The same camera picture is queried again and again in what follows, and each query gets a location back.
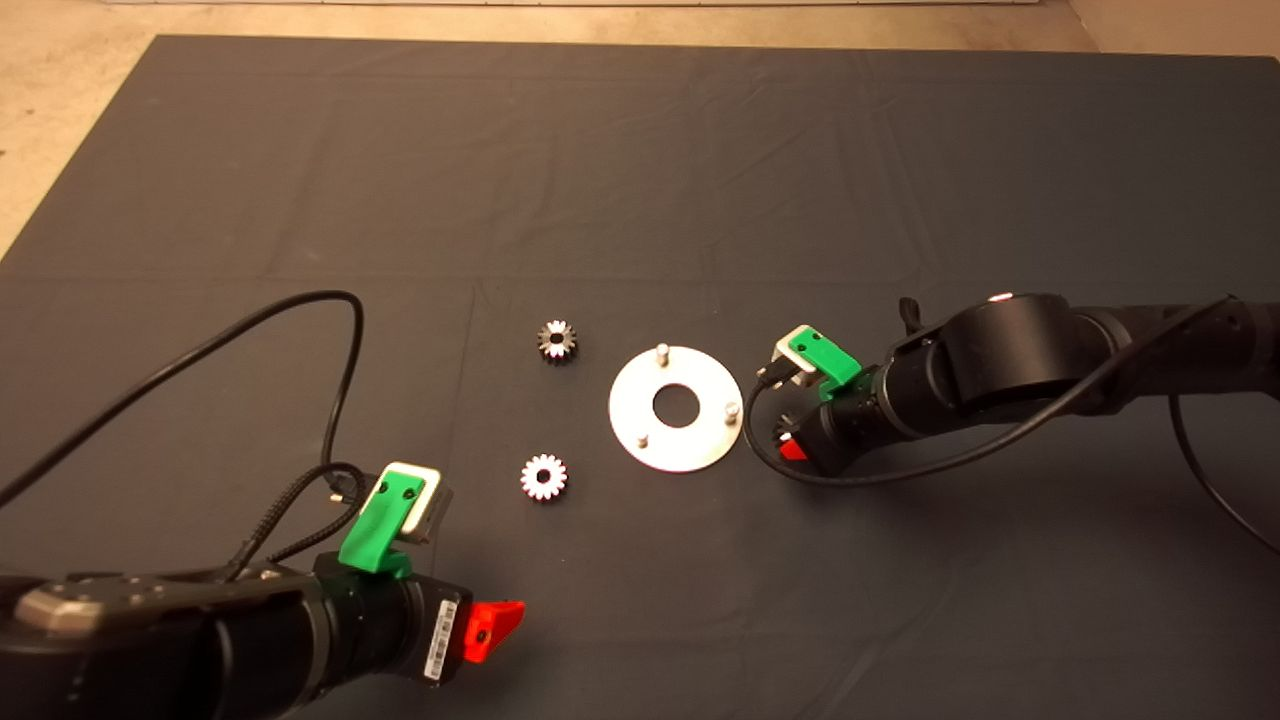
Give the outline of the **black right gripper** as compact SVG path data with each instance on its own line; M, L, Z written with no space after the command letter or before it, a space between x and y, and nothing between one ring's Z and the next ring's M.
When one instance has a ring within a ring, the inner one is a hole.
M809 462L820 477L838 477L865 454L896 445L906 434L884 410L877 391L881 374L861 373L831 400L800 420L800 443L778 438L778 454L788 462Z

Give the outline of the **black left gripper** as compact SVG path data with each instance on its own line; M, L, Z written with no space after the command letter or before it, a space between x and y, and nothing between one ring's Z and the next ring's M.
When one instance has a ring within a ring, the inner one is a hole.
M378 674L444 685L463 660L486 662L526 614L524 601L471 603L471 591L419 574L335 571L317 582L330 628L317 700Z

